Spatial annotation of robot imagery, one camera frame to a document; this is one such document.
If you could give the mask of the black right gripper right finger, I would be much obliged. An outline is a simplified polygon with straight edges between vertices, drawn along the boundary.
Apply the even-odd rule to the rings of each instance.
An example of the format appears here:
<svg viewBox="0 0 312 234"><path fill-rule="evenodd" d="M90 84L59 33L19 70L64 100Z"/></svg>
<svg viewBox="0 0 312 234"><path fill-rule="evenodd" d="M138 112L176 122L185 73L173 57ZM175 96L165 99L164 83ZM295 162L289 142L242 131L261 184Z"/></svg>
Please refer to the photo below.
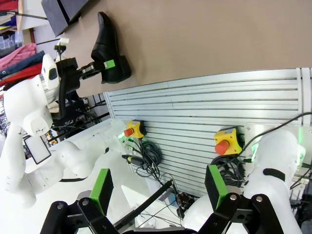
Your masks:
<svg viewBox="0 0 312 234"><path fill-rule="evenodd" d="M244 195L230 193L216 165L208 165L205 186L213 213L198 234L225 234L231 225L248 234L296 234L298 224L291 208L284 210L282 197L275 193Z"/></svg>

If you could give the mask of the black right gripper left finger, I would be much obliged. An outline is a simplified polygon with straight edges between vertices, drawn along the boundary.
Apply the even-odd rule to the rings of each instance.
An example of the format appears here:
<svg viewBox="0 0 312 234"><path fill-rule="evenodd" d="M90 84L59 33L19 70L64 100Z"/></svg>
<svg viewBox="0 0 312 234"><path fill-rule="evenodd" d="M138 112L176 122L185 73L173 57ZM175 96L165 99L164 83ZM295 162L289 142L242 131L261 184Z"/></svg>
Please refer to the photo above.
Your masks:
<svg viewBox="0 0 312 234"><path fill-rule="evenodd" d="M40 232L76 234L81 228L89 228L93 234L116 234L106 217L113 188L111 171L101 169L89 196L78 198L71 205L65 201L51 204Z"/></svg>

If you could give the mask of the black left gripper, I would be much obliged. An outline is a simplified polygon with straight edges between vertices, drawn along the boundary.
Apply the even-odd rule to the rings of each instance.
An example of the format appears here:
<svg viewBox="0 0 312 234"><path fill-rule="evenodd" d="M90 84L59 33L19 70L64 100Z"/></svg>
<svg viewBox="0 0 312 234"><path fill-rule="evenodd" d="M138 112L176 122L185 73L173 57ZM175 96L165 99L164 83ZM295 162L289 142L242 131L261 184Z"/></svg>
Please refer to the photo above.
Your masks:
<svg viewBox="0 0 312 234"><path fill-rule="evenodd" d="M115 62L113 59L109 61L93 61L78 70L76 59L67 58L58 61L56 65L60 77L59 93L67 94L80 87L80 77L83 80L91 78L106 69L115 67Z"/></svg>

